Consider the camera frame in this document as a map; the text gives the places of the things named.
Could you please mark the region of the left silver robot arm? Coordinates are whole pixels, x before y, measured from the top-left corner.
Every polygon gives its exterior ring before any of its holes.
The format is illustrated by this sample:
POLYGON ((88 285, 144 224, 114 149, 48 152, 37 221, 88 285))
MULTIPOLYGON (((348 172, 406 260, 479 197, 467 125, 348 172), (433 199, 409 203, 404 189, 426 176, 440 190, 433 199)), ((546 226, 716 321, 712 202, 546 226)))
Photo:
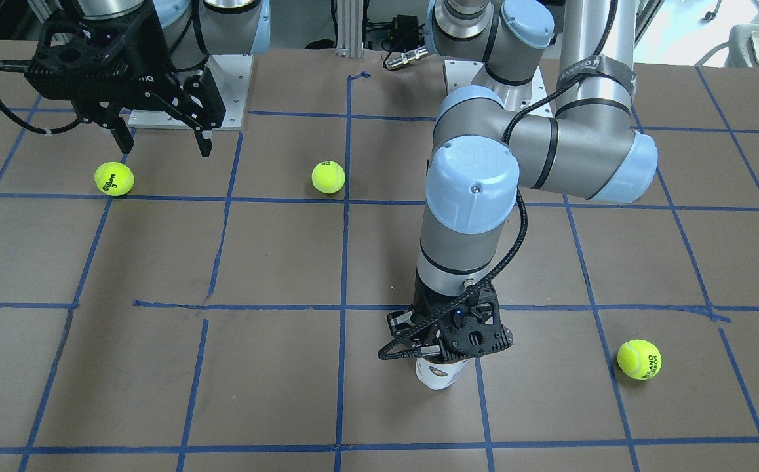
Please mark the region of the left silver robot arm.
POLYGON ((492 280, 528 227, 520 189, 631 203, 655 176, 631 128, 637 1, 433 1, 425 45, 482 65, 440 105, 415 298, 378 357, 448 364, 508 349, 492 280))

